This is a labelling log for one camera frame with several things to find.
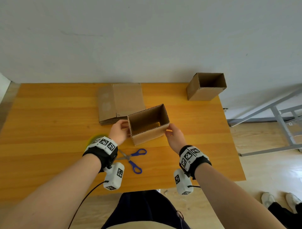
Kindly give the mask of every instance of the foot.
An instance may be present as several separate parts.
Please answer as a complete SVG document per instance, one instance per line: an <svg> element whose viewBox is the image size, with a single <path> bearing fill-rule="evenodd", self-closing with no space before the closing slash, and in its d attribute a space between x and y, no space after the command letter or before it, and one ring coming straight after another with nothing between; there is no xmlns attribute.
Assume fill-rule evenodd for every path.
<svg viewBox="0 0 302 229"><path fill-rule="evenodd" d="M288 205L293 210L293 213L297 214L296 205L298 205L299 203L302 203L302 201L292 193L287 193L285 195L285 199L286 199Z"/></svg>
<svg viewBox="0 0 302 229"><path fill-rule="evenodd" d="M271 206L272 203L276 202L274 196L269 192L265 192L262 194L261 201L266 208Z"/></svg>

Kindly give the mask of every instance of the open cardboard box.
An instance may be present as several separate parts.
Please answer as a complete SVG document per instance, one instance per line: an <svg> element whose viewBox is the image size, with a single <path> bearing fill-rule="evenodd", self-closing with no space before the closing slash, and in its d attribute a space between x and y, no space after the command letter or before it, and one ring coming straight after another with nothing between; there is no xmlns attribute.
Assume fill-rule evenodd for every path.
<svg viewBox="0 0 302 229"><path fill-rule="evenodd" d="M130 135L134 145L165 134L169 117L164 104L128 115Z"/></svg>
<svg viewBox="0 0 302 229"><path fill-rule="evenodd" d="M98 113L101 125L116 123L119 119L145 110L140 83L119 83L101 87L98 91Z"/></svg>
<svg viewBox="0 0 302 229"><path fill-rule="evenodd" d="M226 87L223 73L196 73L187 86L188 100L212 100Z"/></svg>

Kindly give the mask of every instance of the black cable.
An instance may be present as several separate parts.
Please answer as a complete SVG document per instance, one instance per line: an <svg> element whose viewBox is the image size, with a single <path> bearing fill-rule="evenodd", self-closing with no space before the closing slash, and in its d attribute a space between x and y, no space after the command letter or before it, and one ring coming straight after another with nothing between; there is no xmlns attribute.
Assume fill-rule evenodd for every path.
<svg viewBox="0 0 302 229"><path fill-rule="evenodd" d="M188 185L188 188L190 188L190 187L200 188L200 186Z"/></svg>
<svg viewBox="0 0 302 229"><path fill-rule="evenodd" d="M85 197L84 197L84 199L82 200L82 202L80 203L80 206L82 205L82 203L84 202L84 200L89 196L89 194L90 193L92 193L92 191L93 190L95 190L97 187L99 187L101 184L103 184L103 183L108 183L109 181L108 180L105 180L105 181L103 181L102 183L99 183L97 186L95 186ZM70 226L71 226L71 224L72 224L72 222L73 222L73 219L75 218L75 216L76 216L76 213L78 212L78 209L76 210L76 212L75 212L75 214L73 215L73 218L72 218L72 220L71 220L71 222L70 222L70 224L69 224L69 227L68 227L68 229L70 228Z"/></svg>

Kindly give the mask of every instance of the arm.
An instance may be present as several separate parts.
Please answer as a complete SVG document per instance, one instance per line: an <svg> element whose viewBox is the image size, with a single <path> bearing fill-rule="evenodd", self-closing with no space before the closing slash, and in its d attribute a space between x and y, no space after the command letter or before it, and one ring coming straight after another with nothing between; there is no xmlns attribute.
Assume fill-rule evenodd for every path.
<svg viewBox="0 0 302 229"><path fill-rule="evenodd" d="M128 136L126 122L119 120L111 128L109 138L118 145ZM101 162L97 156L83 156L20 202L0 228L67 228L100 169Z"/></svg>
<svg viewBox="0 0 302 229"><path fill-rule="evenodd" d="M166 131L170 147L179 154L186 146L183 133L174 124ZM257 200L208 163L200 164L195 178L225 229L285 227Z"/></svg>

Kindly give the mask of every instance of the blue scissors handle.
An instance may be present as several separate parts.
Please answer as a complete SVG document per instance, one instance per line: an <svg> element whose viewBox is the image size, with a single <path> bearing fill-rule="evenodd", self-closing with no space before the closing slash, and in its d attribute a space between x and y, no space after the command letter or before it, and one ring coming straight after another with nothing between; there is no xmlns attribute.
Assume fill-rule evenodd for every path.
<svg viewBox="0 0 302 229"><path fill-rule="evenodd" d="M131 165L132 165L132 169L133 169L133 172L136 173L136 174L141 174L143 172L143 170L138 167L133 161L128 161Z"/></svg>
<svg viewBox="0 0 302 229"><path fill-rule="evenodd" d="M147 153L147 150L145 150L145 149L139 149L135 153L132 153L131 156L145 155L146 153Z"/></svg>

